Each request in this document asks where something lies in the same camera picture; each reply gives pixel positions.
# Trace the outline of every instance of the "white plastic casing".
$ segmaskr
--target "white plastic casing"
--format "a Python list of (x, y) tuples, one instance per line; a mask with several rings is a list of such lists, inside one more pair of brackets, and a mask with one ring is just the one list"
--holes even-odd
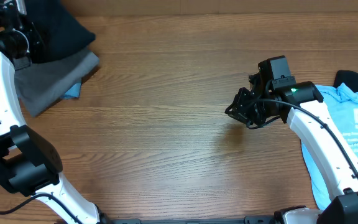
[(283, 215), (284, 224), (316, 224), (318, 216), (323, 211), (309, 208), (299, 208)]
[[(301, 107), (328, 125), (358, 171), (358, 158), (331, 119), (327, 105), (311, 101), (302, 103)], [(336, 196), (344, 195), (343, 190), (346, 188), (358, 192), (358, 180), (352, 178), (353, 171), (345, 157), (331, 135), (317, 121), (300, 110), (292, 108), (288, 114), (287, 123), (307, 147), (323, 176), (331, 200)]]
[[(63, 173), (59, 173), (59, 184), (50, 184), (35, 192), (36, 194), (52, 194), (63, 203), (82, 224), (96, 224), (99, 222), (98, 208), (95, 204), (87, 201), (66, 179)], [(65, 212), (59, 204), (48, 197), (39, 197), (44, 204), (48, 205), (56, 214), (68, 224), (75, 224), (74, 220)]]
[(13, 64), (0, 53), (0, 136), (11, 131), (13, 125), (25, 125), (16, 95), (14, 74)]

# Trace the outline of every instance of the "black cloth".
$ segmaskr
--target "black cloth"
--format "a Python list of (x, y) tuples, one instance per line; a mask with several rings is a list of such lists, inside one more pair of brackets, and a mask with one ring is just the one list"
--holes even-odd
[(345, 83), (353, 92), (358, 92), (358, 73), (353, 71), (339, 70), (336, 73), (334, 87), (337, 88)]
[(32, 55), (33, 63), (45, 63), (71, 56), (95, 40), (67, 12), (59, 0), (25, 0), (27, 19), (34, 23), (45, 43), (42, 54)]

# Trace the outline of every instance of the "gray fabric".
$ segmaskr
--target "gray fabric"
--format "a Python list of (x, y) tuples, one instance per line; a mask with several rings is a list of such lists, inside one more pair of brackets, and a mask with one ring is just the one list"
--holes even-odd
[(37, 116), (98, 64), (99, 58), (88, 48), (54, 62), (34, 63), (16, 71), (16, 92), (29, 113)]

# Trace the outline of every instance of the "light blue t-shirt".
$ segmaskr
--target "light blue t-shirt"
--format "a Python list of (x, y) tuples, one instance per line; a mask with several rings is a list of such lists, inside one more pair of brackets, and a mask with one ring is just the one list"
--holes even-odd
[[(338, 130), (358, 157), (358, 93), (354, 93), (344, 83), (338, 88), (317, 85), (317, 89), (323, 95)], [(325, 210), (331, 201), (323, 176), (304, 144), (302, 154), (311, 177), (314, 199), (319, 209)]]

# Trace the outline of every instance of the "wood grain surface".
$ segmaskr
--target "wood grain surface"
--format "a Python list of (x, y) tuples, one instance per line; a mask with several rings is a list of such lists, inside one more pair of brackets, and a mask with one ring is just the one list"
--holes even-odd
[(358, 12), (358, 0), (62, 0), (74, 16)]
[[(28, 125), (111, 218), (239, 218), (315, 208), (300, 140), (277, 121), (249, 131), (224, 109), (257, 63), (286, 55), (298, 82), (358, 72), (358, 13), (80, 17), (100, 67), (79, 100)], [(24, 198), (0, 187), (0, 209)], [(0, 223), (51, 223), (32, 202)]]

